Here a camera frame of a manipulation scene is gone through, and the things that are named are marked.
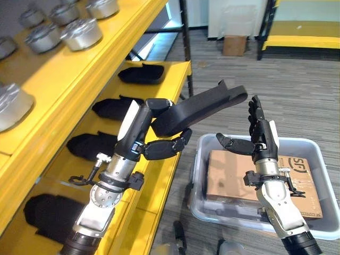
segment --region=sf logo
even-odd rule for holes
[[[304,165],[304,161],[302,158],[289,158],[288,159],[289,166],[296,172],[299,173],[307,173],[307,170]]]

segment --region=metal pole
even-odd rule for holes
[[[182,19],[182,35],[183,35],[185,61],[190,61],[191,52],[190,52],[190,40],[189,40],[189,29],[188,29],[188,17],[186,15],[186,1],[185,0],[180,0],[180,10],[181,10],[181,19]],[[192,75],[188,75],[188,89],[189,89],[189,97],[193,96]]]

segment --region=black metal frame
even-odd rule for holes
[[[162,29],[149,29],[144,32],[144,34],[149,33],[182,33],[183,35],[183,46],[184,46],[184,54],[185,54],[185,61],[191,60],[191,51],[190,51],[190,39],[189,39],[189,28],[188,28],[188,16],[186,11],[186,1],[180,1],[180,11],[181,11],[181,21],[182,25],[179,28],[162,28]],[[143,60],[137,52],[131,50],[131,53],[135,55],[139,60]],[[188,90],[189,90],[189,97],[193,96],[193,85],[192,85],[192,74],[188,75]]]
[[[262,50],[265,41],[268,39],[271,26],[273,25],[273,20],[276,13],[277,0],[268,0],[266,11],[263,16],[261,29],[258,37],[258,50],[257,50],[257,60],[261,60],[264,54],[264,50]]]

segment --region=robotic arm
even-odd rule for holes
[[[216,134],[218,141],[231,152],[252,156],[256,173],[246,172],[244,183],[256,187],[257,198],[264,206],[270,223],[288,253],[323,254],[301,213],[292,202],[291,197],[304,197],[304,192],[293,187],[289,168],[278,168],[279,140],[275,123],[265,119],[257,96],[249,102],[249,113],[251,141],[231,139],[221,133]]]
[[[143,154],[147,160],[175,156],[189,142],[192,131],[189,126],[211,114],[246,100],[247,92],[242,86],[228,90],[224,81],[213,89],[190,97],[174,105],[167,99],[147,99],[139,106],[132,102],[118,133],[115,153],[111,157],[99,153],[97,162],[88,178],[71,176],[75,185],[93,185],[90,201],[73,225],[60,255],[92,255],[114,216],[115,206],[126,189],[140,190],[144,175],[133,172]],[[145,144],[149,127],[157,137],[173,140],[157,140]],[[99,168],[107,163],[99,174],[99,182],[93,181]]]

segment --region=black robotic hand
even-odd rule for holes
[[[278,160],[278,138],[275,123],[274,121],[268,122],[265,119],[258,96],[252,97],[248,111],[250,113],[248,120],[250,122],[251,141],[232,139],[221,133],[216,134],[217,140],[228,151],[241,155],[251,155],[254,163],[264,158]]]
[[[253,162],[255,163],[264,158],[278,160],[279,142],[275,123],[274,121],[268,122],[265,119],[258,96],[253,96],[249,102],[249,114],[249,134],[254,144]]]

